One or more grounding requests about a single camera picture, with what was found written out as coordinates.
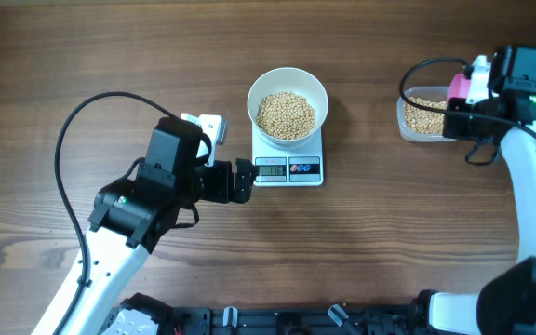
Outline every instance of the green led light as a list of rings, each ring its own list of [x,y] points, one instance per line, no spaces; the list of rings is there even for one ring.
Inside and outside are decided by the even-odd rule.
[[[532,103],[536,103],[536,96],[529,96],[529,100],[532,101]]]

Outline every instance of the white kitchen scale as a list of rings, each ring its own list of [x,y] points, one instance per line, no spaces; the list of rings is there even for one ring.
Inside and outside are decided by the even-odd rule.
[[[254,125],[251,148],[254,164],[260,170],[256,186],[319,186],[324,182],[322,129],[300,146],[283,149],[266,140]]]

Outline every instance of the wooden table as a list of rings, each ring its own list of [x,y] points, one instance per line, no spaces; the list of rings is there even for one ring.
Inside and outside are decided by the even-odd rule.
[[[397,85],[419,61],[473,60],[515,41],[536,45],[536,2],[0,8],[0,334],[31,331],[78,250],[53,175],[78,103],[125,90],[176,114],[220,114],[230,130],[219,159],[250,158],[248,90],[281,66],[309,71],[329,94],[325,184],[200,203],[200,224],[164,236],[122,298],[327,306],[477,291],[516,259],[507,169],[466,165],[471,143],[403,141]],[[447,85],[457,72],[432,68],[412,84]],[[145,153],[160,116],[108,99],[72,123],[61,169],[84,229],[94,195]]]

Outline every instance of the scale display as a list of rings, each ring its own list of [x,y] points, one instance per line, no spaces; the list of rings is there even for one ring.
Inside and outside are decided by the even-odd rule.
[[[284,176],[284,166],[259,166],[261,176]]]

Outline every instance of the bowl of soybeans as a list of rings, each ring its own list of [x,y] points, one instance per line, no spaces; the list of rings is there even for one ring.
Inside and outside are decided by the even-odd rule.
[[[278,68],[263,74],[249,90],[248,114],[265,140],[277,147],[297,147],[324,124],[328,95],[310,73]]]
[[[405,91],[407,98],[420,105],[438,109],[446,109],[448,87],[414,87]],[[455,141],[445,138],[444,115],[424,111],[407,105],[402,98],[396,104],[400,136],[407,141],[433,142]]]

